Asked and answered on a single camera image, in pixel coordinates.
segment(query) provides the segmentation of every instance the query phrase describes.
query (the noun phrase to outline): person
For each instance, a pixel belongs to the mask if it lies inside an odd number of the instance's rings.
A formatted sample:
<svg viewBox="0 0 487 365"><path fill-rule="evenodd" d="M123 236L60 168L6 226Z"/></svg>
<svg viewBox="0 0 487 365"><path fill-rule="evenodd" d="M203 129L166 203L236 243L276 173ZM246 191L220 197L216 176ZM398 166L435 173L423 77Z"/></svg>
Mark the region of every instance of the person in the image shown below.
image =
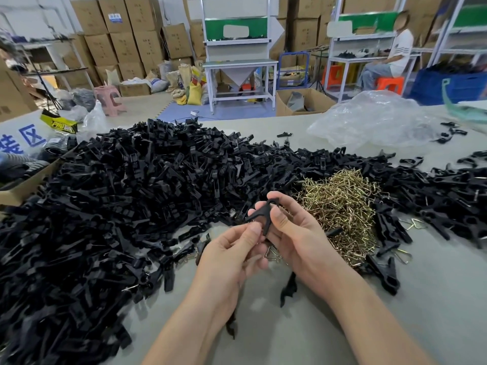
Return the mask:
<svg viewBox="0 0 487 365"><path fill-rule="evenodd" d="M368 63L357 79L356 87L351 96L361 91L371 91L376 88L376 81L380 77L400 77L404 72L411 55L414 37L408 29L410 15L407 11L400 12L394 22L397 36L394 38L391 52L385 60Z"/></svg>
<svg viewBox="0 0 487 365"><path fill-rule="evenodd" d="M292 197L271 191L267 234L297 277L332 308L361 365L432 365L365 280L330 244L312 215ZM256 209L264 201L257 202ZM228 229L205 248L190 289L164 325L142 365L205 362L211 344L233 313L243 282L261 269L267 247L259 222Z"/></svg>

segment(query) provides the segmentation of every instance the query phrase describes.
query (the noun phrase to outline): blue plastic crate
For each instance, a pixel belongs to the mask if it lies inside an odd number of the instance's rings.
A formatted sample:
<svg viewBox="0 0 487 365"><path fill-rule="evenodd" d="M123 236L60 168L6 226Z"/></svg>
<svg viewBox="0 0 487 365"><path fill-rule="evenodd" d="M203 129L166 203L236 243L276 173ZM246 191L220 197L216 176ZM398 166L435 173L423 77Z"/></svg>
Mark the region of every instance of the blue plastic crate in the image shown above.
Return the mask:
<svg viewBox="0 0 487 365"><path fill-rule="evenodd" d="M487 72L472 74L443 74L422 69L418 72L410 97L423 105L443 104L442 80L450 79L447 95L456 104L460 101L475 101L487 85Z"/></svg>

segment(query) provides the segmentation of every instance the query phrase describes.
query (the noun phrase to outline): white wall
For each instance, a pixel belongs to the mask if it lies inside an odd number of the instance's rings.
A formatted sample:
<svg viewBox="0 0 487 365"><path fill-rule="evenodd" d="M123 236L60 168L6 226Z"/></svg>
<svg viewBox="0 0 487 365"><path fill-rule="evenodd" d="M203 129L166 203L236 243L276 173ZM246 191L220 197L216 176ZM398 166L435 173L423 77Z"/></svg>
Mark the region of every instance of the white wall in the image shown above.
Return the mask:
<svg viewBox="0 0 487 365"><path fill-rule="evenodd" d="M189 29L189 23L186 18L183 0L159 0L161 9L164 10L165 24L185 23ZM69 0L39 0L43 6L56 6L59 9L66 27L62 25L54 11L45 11L49 24L59 33L69 34L73 30L81 31L76 14L71 7ZM7 7L34 6L36 0L0 0L0 5ZM48 38L52 37L50 29L42 19L41 11L10 11L7 14L8 20L17 35L27 38ZM73 22L74 29L71 26L68 16ZM0 28L10 29L3 17L0 16Z"/></svg>

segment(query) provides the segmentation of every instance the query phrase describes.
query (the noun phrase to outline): right hand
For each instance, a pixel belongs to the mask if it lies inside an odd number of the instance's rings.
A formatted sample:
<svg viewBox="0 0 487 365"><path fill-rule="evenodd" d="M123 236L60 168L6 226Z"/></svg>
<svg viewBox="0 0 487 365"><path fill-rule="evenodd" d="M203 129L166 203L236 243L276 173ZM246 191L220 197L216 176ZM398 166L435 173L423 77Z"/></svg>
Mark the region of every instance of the right hand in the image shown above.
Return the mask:
<svg viewBox="0 0 487 365"><path fill-rule="evenodd" d="M278 198L279 203L289 210L288 213L283 208L272 207L272 225L267 239L276 246L296 275L317 295L328 300L334 276L349 269L348 265L330 244L318 221L296 200L278 191L269 192L267 198ZM257 202L248 214L252 215L264 205L265 201Z"/></svg>

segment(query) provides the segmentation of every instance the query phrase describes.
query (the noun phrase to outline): white t-shirt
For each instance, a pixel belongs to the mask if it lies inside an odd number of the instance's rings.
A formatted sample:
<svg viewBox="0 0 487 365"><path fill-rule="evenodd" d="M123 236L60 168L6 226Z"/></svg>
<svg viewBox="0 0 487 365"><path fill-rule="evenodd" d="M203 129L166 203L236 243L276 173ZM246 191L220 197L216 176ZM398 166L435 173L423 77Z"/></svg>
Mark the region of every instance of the white t-shirt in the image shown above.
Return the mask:
<svg viewBox="0 0 487 365"><path fill-rule="evenodd" d="M413 43L414 37L409 29L403 30L394 38L393 46L391 48L391 52L389 53L389 59L398 55L403 55L404 57L401 60L389 63L393 77L400 77L404 72L404 69L409 61L409 56L411 55Z"/></svg>

